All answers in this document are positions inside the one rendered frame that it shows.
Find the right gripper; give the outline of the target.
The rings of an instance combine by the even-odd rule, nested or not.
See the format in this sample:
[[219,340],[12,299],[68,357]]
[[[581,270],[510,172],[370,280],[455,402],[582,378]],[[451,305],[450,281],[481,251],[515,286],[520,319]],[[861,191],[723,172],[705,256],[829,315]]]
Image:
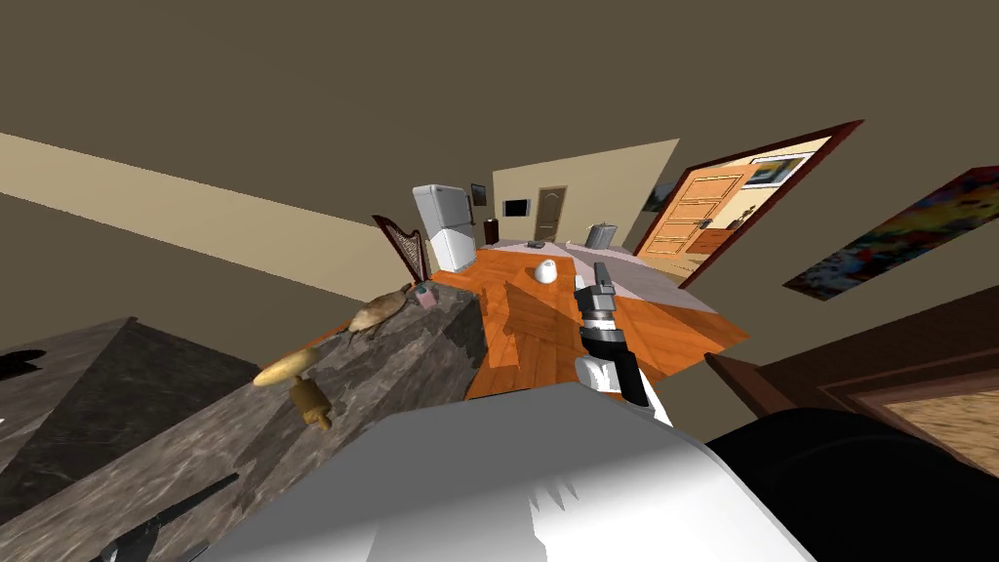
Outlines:
[[593,264],[594,284],[575,290],[577,306],[582,314],[611,313],[617,309],[616,290],[606,265]]

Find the white fridge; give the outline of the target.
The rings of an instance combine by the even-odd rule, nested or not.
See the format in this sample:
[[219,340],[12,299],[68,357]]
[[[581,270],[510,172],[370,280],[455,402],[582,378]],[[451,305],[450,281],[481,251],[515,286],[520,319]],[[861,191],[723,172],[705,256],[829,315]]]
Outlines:
[[460,273],[476,260],[470,200],[464,190],[440,184],[412,190],[439,269]]

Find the brown bread loaf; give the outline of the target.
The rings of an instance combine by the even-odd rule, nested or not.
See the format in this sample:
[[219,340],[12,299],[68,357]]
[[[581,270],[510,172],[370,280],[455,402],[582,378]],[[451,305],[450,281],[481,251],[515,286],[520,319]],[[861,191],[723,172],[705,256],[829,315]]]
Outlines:
[[376,328],[405,307],[407,293],[400,289],[371,300],[353,315],[345,330],[353,335]]

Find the colourful wall painting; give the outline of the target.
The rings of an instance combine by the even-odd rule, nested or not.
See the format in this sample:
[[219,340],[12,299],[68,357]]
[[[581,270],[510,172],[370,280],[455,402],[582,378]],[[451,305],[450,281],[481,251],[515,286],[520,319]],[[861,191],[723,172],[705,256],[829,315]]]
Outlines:
[[786,281],[829,301],[999,218],[999,166],[977,167]]

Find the brown wooden door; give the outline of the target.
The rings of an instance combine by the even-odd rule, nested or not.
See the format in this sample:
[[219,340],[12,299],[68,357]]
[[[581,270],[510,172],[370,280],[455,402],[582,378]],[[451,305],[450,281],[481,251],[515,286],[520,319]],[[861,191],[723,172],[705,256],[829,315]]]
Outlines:
[[999,391],[999,286],[767,365],[714,353],[704,362],[758,417],[795,407],[855,412],[986,469],[958,450],[954,435],[930,433],[899,408],[934,412],[937,429],[984,435],[969,419],[941,416],[954,413],[962,397]]

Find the orange panelled door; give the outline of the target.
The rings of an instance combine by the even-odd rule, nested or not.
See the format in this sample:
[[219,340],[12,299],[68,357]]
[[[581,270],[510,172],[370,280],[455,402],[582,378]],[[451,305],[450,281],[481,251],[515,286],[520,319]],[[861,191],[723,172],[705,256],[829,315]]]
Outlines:
[[686,172],[639,245],[637,257],[645,262],[678,258],[757,169],[748,164]]

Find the yellow potato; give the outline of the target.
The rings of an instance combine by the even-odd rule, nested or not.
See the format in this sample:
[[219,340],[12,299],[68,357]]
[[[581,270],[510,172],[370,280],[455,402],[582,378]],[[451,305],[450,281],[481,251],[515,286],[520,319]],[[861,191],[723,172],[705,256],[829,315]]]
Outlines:
[[298,350],[268,365],[252,379],[252,384],[268,386],[299,377],[320,359],[321,353],[315,347]]

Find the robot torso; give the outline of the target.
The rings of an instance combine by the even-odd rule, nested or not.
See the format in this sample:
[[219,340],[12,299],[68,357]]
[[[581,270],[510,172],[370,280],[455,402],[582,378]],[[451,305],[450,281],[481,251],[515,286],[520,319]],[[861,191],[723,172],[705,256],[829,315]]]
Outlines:
[[817,562],[702,443],[578,383],[377,422],[195,562]]

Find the dark red harp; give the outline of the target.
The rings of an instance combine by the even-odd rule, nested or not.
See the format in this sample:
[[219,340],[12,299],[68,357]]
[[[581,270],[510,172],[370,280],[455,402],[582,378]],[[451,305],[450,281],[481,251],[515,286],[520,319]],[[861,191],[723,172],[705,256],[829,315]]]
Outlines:
[[422,241],[420,232],[415,229],[412,232],[406,233],[391,219],[381,215],[372,215],[372,218],[403,260],[404,265],[414,279],[414,283],[419,284],[427,281],[430,272],[425,256],[425,244]]

